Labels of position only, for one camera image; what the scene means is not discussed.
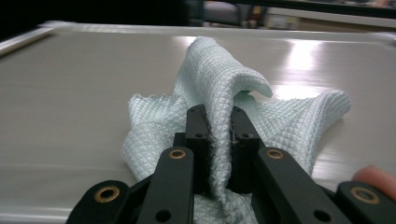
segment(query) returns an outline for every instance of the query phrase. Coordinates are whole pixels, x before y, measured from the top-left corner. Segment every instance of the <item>cloth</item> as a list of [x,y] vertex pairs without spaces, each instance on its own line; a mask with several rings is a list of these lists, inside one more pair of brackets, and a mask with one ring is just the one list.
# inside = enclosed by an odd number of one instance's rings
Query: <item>cloth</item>
[[194,222],[257,223],[251,195],[226,189],[232,169],[233,106],[247,112],[265,145],[287,150],[311,174],[320,136],[350,109],[350,102],[342,91],[327,91],[316,98],[263,103],[250,91],[272,96],[263,75],[243,66],[215,40],[197,37],[188,47],[172,95],[132,97],[132,130],[122,157],[138,180],[151,175],[161,152],[172,146],[174,134],[185,132],[187,109],[204,104],[213,148],[209,181],[214,199],[195,195]]

